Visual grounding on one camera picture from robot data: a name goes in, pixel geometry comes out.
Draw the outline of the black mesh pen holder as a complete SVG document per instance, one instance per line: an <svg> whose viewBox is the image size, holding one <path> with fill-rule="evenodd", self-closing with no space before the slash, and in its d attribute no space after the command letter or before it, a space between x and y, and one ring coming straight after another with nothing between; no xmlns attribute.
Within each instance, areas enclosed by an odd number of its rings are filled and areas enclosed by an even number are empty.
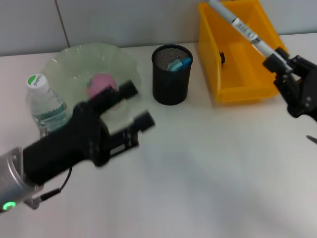
<svg viewBox="0 0 317 238"><path fill-rule="evenodd" d="M177 72L167 71L172 60L185 58L191 58L193 63L192 53L181 45L163 45L153 52L152 94L157 102L174 106L187 98L192 63Z"/></svg>

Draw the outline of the yellow plastic bin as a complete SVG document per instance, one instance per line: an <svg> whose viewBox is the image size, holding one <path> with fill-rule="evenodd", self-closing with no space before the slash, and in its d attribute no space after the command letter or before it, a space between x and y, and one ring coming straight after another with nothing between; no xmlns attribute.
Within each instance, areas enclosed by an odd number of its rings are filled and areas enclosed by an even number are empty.
<svg viewBox="0 0 317 238"><path fill-rule="evenodd" d="M223 5L273 49L285 48L258 0L229 0L223 1ZM207 3L200 3L198 8L198 50L213 99L238 104L277 95L275 75L263 66L264 57ZM220 52L225 54L224 64Z"/></svg>

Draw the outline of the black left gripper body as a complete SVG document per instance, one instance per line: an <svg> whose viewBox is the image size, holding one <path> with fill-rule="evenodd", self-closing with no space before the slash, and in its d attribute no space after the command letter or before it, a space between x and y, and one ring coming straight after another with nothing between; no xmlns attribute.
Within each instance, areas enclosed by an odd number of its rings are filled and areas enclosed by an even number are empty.
<svg viewBox="0 0 317 238"><path fill-rule="evenodd" d="M71 119L59 130L26 147L23 151L26 178L43 185L84 160L104 166L110 159L106 148L109 133L101 122L104 106L80 103Z"/></svg>

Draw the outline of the green wavy glass fruit plate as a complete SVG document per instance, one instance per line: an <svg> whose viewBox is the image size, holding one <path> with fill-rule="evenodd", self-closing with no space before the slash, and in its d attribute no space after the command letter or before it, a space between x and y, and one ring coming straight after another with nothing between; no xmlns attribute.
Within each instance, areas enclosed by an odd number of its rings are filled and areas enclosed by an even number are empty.
<svg viewBox="0 0 317 238"><path fill-rule="evenodd" d="M67 104L70 117L77 104L92 98L87 95L87 84L100 73L110 74L116 81L117 90L129 80L140 89L136 60L123 49L103 43L65 49L48 61L41 72L50 88Z"/></svg>

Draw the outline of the silver ballpoint pen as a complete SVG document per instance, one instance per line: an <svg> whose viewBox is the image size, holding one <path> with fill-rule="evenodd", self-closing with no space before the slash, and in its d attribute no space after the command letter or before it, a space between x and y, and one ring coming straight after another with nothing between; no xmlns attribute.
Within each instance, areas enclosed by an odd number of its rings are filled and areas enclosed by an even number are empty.
<svg viewBox="0 0 317 238"><path fill-rule="evenodd" d="M213 8L223 19L225 19L233 28L236 29L244 38L246 38L252 46L265 58L273 55L277 57L277 61L281 62L287 69L291 69L280 54L274 51L265 41L263 41L248 25L246 25L233 12L227 9L218 0L208 0L208 4Z"/></svg>

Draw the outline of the blue scissors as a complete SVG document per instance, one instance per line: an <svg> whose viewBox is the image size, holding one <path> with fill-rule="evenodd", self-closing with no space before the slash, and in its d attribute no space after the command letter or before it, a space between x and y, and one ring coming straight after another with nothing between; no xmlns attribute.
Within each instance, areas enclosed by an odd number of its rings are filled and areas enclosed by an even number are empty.
<svg viewBox="0 0 317 238"><path fill-rule="evenodd" d="M181 60L181 62L179 62L178 64L176 64L172 69L171 72L177 72L180 70L185 69L186 67L188 67L190 64L192 63L192 59L191 58L185 58L183 60Z"/></svg>

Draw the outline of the clear green-label water bottle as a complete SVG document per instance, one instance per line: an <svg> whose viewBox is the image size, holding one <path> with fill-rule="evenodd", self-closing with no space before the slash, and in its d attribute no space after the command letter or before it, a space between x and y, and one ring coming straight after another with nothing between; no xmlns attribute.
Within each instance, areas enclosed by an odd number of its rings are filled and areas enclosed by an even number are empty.
<svg viewBox="0 0 317 238"><path fill-rule="evenodd" d="M26 81L27 102L39 129L47 133L62 128L70 119L65 101L53 91L43 74L33 74Z"/></svg>

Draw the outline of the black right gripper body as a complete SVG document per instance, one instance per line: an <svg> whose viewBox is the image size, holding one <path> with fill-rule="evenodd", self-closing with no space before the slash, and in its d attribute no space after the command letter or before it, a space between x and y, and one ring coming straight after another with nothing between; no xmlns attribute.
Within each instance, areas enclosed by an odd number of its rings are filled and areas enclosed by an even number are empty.
<svg viewBox="0 0 317 238"><path fill-rule="evenodd" d="M294 118L306 115L317 122L317 63L300 55L288 58L287 63L293 69L293 74L300 78L294 81L298 92L287 106L288 113Z"/></svg>

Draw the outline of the pink toy peach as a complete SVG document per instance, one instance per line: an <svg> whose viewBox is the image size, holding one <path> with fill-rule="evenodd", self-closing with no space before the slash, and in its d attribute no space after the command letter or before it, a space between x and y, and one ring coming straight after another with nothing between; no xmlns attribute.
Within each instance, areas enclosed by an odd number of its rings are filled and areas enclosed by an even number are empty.
<svg viewBox="0 0 317 238"><path fill-rule="evenodd" d="M87 84L87 95L91 98L107 88L117 90L117 84L110 74L95 74Z"/></svg>

